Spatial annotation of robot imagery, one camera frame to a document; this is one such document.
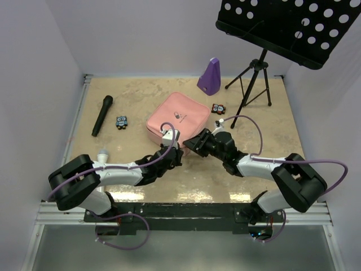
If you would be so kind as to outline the pink medicine kit case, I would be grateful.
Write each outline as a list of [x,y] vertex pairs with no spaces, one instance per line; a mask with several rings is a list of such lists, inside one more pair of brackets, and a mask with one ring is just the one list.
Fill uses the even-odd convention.
[[184,154],[188,155],[190,150],[183,142],[195,137],[205,128],[209,115],[210,109],[207,106],[182,93],[171,93],[147,120],[148,137],[159,145],[162,142],[160,126],[169,122],[180,132],[178,143]]

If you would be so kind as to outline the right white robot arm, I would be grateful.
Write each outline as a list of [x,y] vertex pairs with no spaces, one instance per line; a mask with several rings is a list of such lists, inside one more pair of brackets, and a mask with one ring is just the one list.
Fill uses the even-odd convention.
[[293,208],[305,213],[327,189],[327,183],[299,154],[292,153],[279,160],[257,161],[239,151],[229,132],[215,135],[208,129],[183,144],[202,157],[209,155],[222,161],[224,169],[233,176],[258,177],[274,181],[277,189],[264,191],[248,207],[248,216],[263,222],[271,213]]

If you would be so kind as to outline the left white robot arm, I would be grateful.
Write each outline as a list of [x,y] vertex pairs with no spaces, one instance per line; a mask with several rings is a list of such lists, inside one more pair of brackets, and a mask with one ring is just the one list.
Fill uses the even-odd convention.
[[107,164],[92,161],[82,154],[51,173],[51,195],[60,211],[75,207],[88,209],[103,221],[112,221],[117,208],[110,193],[97,188],[112,185],[145,186],[154,183],[168,170],[181,166],[183,151],[179,147],[161,149],[130,164]]

